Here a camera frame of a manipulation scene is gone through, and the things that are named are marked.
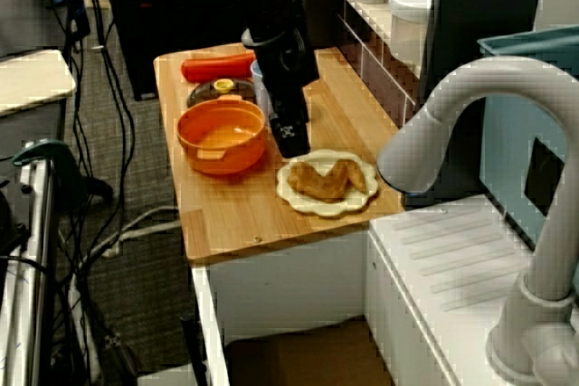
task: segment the white plate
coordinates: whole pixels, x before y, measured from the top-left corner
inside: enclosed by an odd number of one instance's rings
[[[367,194],[359,192],[350,184],[343,201],[327,203],[299,194],[288,184],[291,167],[297,162],[309,163],[323,176],[327,174],[334,166],[334,163],[341,158],[354,160],[358,163],[360,170],[364,174],[365,185],[368,191]],[[287,165],[283,166],[278,171],[278,186],[276,192],[280,198],[289,202],[291,208],[297,212],[313,212],[322,217],[335,217],[342,212],[355,212],[364,208],[368,199],[378,191],[378,182],[375,179],[375,174],[375,169],[355,154],[333,151],[331,149],[320,149],[313,153],[294,157]]]

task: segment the orange plastic bowl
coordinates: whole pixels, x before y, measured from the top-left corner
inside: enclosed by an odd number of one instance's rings
[[[236,174],[265,151],[265,117],[239,95],[223,95],[188,109],[177,124],[179,143],[195,171]]]

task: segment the wooden cutting board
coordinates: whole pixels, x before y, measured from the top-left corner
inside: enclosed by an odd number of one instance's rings
[[[232,44],[171,53],[155,60],[189,263],[206,265],[286,249],[359,230],[371,219],[401,212],[400,195],[381,179],[377,180],[377,196],[360,212],[333,219],[296,212],[276,194],[276,174],[288,161],[281,157],[270,131],[264,157],[243,173],[215,177],[191,168],[178,143],[176,124],[187,109],[186,100],[195,85],[181,75],[181,63],[243,52],[241,44]],[[394,122],[338,49],[317,51],[316,58],[320,79],[304,88],[312,151],[347,151],[375,166],[378,153],[397,131]]]
[[[72,95],[76,83],[58,50],[0,62],[0,117]]]

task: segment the white faucet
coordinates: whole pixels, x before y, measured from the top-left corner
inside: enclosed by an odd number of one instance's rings
[[[491,95],[534,101],[558,121],[568,151],[531,266],[518,277],[489,334],[487,356],[495,371],[516,385],[579,385],[579,341],[569,324],[579,263],[579,81],[554,66],[515,56],[464,65],[438,84],[384,147],[378,172],[395,190],[427,191],[460,114]]]

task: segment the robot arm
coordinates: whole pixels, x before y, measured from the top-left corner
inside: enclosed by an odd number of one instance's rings
[[[274,113],[270,126],[281,154],[309,152],[308,110],[302,88],[318,79],[301,0],[239,0],[248,30],[243,44],[255,51]]]

